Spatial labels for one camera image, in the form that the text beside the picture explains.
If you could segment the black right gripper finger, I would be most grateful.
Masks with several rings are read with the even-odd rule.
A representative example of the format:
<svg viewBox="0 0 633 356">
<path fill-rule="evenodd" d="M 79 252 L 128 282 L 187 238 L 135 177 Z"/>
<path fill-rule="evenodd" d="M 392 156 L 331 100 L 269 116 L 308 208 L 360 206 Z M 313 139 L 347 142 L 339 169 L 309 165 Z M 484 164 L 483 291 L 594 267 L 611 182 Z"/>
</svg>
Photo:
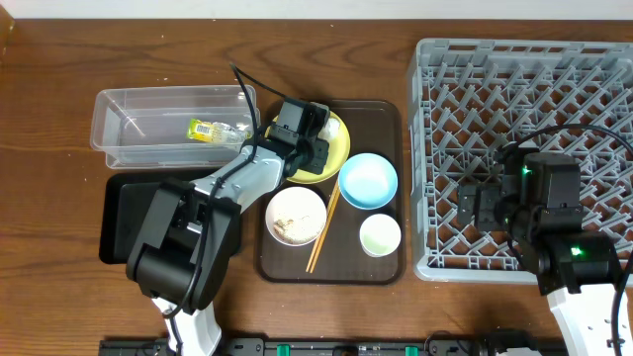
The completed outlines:
<svg viewBox="0 0 633 356">
<path fill-rule="evenodd" d="M 482 185 L 479 190 L 478 225 L 498 225 L 496 205 L 500 200 L 500 185 Z"/>
<path fill-rule="evenodd" d="M 477 207 L 478 185 L 461 184 L 458 189 L 458 223 L 470 223 Z"/>
</svg>

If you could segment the clear plastic wrapper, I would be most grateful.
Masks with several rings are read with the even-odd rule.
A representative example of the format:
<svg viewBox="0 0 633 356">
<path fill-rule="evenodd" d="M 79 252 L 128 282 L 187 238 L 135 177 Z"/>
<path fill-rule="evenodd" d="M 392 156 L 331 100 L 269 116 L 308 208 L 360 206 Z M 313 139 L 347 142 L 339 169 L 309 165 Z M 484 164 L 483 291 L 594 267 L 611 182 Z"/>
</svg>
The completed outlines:
<svg viewBox="0 0 633 356">
<path fill-rule="evenodd" d="M 323 129 L 318 133 L 317 137 L 325 141 L 332 141 L 338 136 L 339 128 L 339 120 L 336 118 L 329 118 Z"/>
</svg>

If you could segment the yellow-labelled plastic wrapper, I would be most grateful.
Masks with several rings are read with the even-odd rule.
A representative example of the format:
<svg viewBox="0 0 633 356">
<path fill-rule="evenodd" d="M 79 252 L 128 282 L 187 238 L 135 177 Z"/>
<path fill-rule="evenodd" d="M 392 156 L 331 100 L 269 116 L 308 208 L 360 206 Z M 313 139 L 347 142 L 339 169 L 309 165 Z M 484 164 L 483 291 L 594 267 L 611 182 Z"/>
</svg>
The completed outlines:
<svg viewBox="0 0 633 356">
<path fill-rule="evenodd" d="M 225 123 L 210 123 L 192 119 L 187 130 L 187 137 L 213 144 L 238 144 L 250 138 L 250 132 L 238 130 Z"/>
</svg>

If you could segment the blue bowl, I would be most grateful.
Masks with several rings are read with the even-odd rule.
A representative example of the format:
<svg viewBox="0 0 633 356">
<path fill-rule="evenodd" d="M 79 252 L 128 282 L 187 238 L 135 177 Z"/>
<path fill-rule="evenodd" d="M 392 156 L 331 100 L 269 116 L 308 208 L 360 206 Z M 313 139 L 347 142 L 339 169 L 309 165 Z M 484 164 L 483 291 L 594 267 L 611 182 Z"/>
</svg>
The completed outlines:
<svg viewBox="0 0 633 356">
<path fill-rule="evenodd" d="M 376 153 L 359 153 L 341 167 L 337 182 L 344 200 L 359 210 L 386 206 L 399 188 L 394 165 Z"/>
</svg>

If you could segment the white rice bowl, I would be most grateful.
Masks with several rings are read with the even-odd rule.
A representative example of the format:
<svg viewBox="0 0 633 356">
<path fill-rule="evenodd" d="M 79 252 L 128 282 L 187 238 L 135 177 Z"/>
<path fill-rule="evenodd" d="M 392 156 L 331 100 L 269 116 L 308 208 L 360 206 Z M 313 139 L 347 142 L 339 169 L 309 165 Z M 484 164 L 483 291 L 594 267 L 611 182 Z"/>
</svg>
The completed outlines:
<svg viewBox="0 0 633 356">
<path fill-rule="evenodd" d="M 321 235 L 326 218 L 320 195 L 300 186 L 276 193 L 264 214 L 265 226 L 273 238 L 292 247 L 314 242 Z"/>
</svg>

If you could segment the small pale green cup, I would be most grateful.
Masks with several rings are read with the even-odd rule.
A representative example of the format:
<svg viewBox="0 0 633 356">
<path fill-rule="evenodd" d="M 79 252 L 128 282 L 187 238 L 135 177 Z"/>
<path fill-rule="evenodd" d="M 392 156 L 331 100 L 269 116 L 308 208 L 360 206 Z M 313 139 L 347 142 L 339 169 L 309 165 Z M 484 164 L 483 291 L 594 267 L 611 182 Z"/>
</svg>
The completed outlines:
<svg viewBox="0 0 633 356">
<path fill-rule="evenodd" d="M 371 257 L 384 257 L 401 243 L 402 232 L 397 221 L 385 214 L 375 214 L 362 222 L 359 238 L 364 252 Z"/>
</svg>

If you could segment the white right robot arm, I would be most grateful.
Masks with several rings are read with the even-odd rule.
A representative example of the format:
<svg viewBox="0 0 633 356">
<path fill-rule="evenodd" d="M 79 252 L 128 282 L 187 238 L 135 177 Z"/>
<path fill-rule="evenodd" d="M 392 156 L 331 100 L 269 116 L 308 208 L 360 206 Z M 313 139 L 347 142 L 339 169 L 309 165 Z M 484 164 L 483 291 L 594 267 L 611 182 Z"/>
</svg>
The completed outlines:
<svg viewBox="0 0 633 356">
<path fill-rule="evenodd" d="M 569 354 L 629 355 L 631 269 L 606 233 L 583 227 L 580 191 L 574 157 L 521 148 L 503 160 L 498 181 L 460 185 L 458 221 L 505 234 L 519 266 L 535 276 Z"/>
</svg>

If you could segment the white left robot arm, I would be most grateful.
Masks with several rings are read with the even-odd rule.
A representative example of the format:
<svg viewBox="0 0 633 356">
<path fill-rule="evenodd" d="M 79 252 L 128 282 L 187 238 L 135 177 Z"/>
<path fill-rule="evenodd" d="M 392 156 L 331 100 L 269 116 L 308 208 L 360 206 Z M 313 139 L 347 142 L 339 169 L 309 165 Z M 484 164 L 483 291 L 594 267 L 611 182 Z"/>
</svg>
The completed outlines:
<svg viewBox="0 0 633 356">
<path fill-rule="evenodd" d="M 174 354 L 216 351 L 222 331 L 213 299 L 239 246 L 240 216 L 299 169 L 325 164 L 327 143 L 318 135 L 329 117 L 324 104 L 288 98 L 230 163 L 204 178 L 159 184 L 126 274 L 161 311 Z"/>
</svg>

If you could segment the grey dishwasher rack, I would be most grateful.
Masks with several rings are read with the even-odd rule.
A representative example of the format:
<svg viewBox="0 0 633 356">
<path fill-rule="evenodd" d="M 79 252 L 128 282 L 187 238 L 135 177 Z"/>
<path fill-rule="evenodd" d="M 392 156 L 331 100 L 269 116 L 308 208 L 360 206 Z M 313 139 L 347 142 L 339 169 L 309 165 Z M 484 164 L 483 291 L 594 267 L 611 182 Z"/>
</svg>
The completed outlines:
<svg viewBox="0 0 633 356">
<path fill-rule="evenodd" d="M 503 145 L 531 135 L 581 167 L 583 226 L 632 250 L 629 43 L 424 39 L 407 70 L 412 262 L 433 282 L 531 284 L 497 232 L 458 222 L 458 188 L 496 181 Z"/>
</svg>

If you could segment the clear plastic waste bin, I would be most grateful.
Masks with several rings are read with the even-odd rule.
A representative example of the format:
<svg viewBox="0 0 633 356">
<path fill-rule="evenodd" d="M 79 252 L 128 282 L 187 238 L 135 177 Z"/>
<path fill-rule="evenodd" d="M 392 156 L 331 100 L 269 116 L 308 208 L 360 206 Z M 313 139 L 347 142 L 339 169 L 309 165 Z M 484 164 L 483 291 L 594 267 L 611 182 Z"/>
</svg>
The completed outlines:
<svg viewBox="0 0 633 356">
<path fill-rule="evenodd" d="M 187 137 L 192 119 L 220 122 L 253 134 L 260 123 L 252 86 L 168 86 L 107 89 L 95 101 L 90 144 L 111 169 L 223 166 L 242 143 L 213 144 Z"/>
</svg>

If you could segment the black waste tray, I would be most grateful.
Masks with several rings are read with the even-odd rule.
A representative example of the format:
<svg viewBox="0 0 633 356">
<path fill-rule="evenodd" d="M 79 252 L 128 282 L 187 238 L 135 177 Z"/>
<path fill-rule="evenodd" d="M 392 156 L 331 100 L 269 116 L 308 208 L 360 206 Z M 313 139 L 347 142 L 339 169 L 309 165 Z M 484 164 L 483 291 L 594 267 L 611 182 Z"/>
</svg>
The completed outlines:
<svg viewBox="0 0 633 356">
<path fill-rule="evenodd" d="M 144 170 L 118 173 L 111 177 L 105 190 L 100 260 L 106 264 L 123 264 L 128 261 L 144 217 L 161 182 L 167 178 L 193 181 L 213 172 L 214 168 Z"/>
</svg>

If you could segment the yellow plate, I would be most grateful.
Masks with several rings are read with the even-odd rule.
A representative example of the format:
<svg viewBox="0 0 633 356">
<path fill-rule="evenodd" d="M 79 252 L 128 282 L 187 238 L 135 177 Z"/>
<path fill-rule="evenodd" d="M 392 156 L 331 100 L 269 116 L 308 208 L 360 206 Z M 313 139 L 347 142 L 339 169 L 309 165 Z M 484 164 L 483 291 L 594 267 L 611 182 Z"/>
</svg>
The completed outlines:
<svg viewBox="0 0 633 356">
<path fill-rule="evenodd" d="M 304 185 L 320 183 L 340 170 L 349 155 L 350 135 L 345 123 L 335 113 L 327 111 L 326 116 L 338 122 L 338 131 L 336 136 L 328 141 L 327 160 L 320 174 L 298 170 L 293 176 L 286 178 L 283 176 L 284 161 L 274 151 L 263 147 L 260 157 L 255 158 L 253 168 L 269 191 L 276 189 L 287 180 Z"/>
</svg>

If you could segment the brown serving tray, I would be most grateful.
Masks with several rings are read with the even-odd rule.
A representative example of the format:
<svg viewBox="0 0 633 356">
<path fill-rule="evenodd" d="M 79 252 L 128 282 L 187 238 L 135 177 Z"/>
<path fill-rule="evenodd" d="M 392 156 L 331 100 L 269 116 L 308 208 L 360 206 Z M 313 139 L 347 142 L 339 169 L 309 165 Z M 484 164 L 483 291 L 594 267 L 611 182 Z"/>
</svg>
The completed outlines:
<svg viewBox="0 0 633 356">
<path fill-rule="evenodd" d="M 377 100 L 331 100 L 330 110 L 346 124 L 351 138 L 350 154 L 376 153 L 396 168 L 402 182 L 401 117 L 391 103 Z M 313 246 L 291 247 L 278 242 L 259 223 L 255 268 L 262 278 L 273 283 L 330 285 L 388 285 L 405 270 L 406 248 L 403 243 L 385 257 L 371 257 L 361 247 L 359 229 L 372 211 L 352 207 L 339 199 L 327 231 L 316 268 L 306 267 Z"/>
</svg>

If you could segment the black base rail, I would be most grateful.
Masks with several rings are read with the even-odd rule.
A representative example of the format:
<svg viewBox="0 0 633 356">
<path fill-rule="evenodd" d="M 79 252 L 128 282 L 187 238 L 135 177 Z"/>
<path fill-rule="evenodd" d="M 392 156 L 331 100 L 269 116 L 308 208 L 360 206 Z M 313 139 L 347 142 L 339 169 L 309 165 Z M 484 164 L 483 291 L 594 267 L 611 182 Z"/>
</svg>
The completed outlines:
<svg viewBox="0 0 633 356">
<path fill-rule="evenodd" d="M 474 339 L 441 330 L 425 340 L 301 340 L 261 337 L 225 338 L 215 351 L 230 356 L 468 356 L 468 355 L 542 355 L 565 356 L 565 343 L 555 339 L 537 339 L 518 329 L 498 329 Z"/>
</svg>

